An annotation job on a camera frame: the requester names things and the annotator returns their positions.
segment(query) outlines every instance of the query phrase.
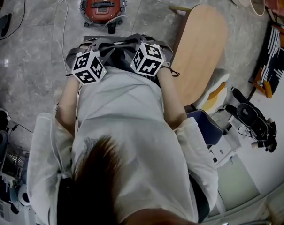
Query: gray marble floor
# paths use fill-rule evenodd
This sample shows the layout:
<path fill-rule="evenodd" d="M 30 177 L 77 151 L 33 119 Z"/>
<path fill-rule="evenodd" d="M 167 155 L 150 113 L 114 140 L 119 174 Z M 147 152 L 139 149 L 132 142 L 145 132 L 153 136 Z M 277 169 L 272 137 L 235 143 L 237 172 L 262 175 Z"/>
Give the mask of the gray marble floor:
<path fill-rule="evenodd" d="M 68 16 L 64 33 L 66 55 L 85 35 L 107 35 L 96 28 L 85 28 L 78 10 L 80 0 L 66 0 Z M 19 24 L 24 0 L 4 0 L 0 17 L 13 12 L 10 31 Z M 231 0 L 128 0 L 128 19 L 117 28 L 117 35 L 145 33 L 173 44 L 182 16 L 168 10 L 169 5 L 192 8 L 207 3 L 224 14 L 229 26 L 229 39 L 219 67 L 230 72 L 228 86 L 248 94 L 248 78 L 255 66 L 263 42 L 268 16 L 254 16 L 250 10 L 236 7 Z M 61 55 L 66 4 L 57 0 L 27 0 L 26 14 L 20 29 L 0 41 L 0 104 L 12 119 L 34 128 L 36 116 L 51 112 L 65 82 Z M 223 126 L 227 114 L 214 119 Z M 25 148 L 30 147 L 31 135 L 18 128 L 10 139 Z"/>

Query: white cube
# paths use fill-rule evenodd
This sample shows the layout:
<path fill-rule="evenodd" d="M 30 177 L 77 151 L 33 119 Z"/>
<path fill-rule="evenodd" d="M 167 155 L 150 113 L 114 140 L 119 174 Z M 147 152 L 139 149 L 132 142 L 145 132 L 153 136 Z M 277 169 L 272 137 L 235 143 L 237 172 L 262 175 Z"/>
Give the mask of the white cube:
<path fill-rule="evenodd" d="M 72 74 L 82 85 L 101 81 L 107 71 L 93 51 L 84 54 L 80 52 L 76 57 Z"/>
<path fill-rule="evenodd" d="M 130 67 L 137 74 L 154 77 L 164 62 L 160 46 L 141 43 Z"/>

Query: wrist strap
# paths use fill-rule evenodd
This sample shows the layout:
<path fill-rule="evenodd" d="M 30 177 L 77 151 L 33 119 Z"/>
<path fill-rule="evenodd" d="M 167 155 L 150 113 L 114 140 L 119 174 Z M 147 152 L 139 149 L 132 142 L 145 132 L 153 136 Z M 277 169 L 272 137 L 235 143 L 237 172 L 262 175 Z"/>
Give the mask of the wrist strap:
<path fill-rule="evenodd" d="M 180 75 L 179 72 L 176 72 L 174 71 L 171 67 L 168 67 L 168 66 L 165 66 L 165 65 L 162 65 L 161 68 L 167 68 L 170 70 L 171 74 L 172 74 L 172 77 L 178 77 Z"/>

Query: brown hair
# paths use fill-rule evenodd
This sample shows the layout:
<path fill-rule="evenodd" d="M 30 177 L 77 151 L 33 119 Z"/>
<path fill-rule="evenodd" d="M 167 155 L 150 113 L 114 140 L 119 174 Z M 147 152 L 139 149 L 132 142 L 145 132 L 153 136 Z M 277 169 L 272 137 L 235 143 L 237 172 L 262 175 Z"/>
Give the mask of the brown hair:
<path fill-rule="evenodd" d="M 80 220 L 85 224 L 118 224 L 114 204 L 120 158 L 115 142 L 108 136 L 100 138 L 76 167 L 71 205 L 74 224 Z"/>

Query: wooden tabletop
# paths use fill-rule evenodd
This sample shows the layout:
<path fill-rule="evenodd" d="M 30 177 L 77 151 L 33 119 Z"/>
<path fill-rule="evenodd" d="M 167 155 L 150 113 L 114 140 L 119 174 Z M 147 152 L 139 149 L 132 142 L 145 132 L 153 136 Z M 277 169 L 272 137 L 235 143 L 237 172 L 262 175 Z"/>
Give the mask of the wooden tabletop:
<path fill-rule="evenodd" d="M 176 45 L 172 69 L 179 72 L 175 85 L 183 105 L 194 103 L 203 93 L 227 42 L 223 15 L 209 5 L 198 5 L 186 14 L 186 25 Z"/>

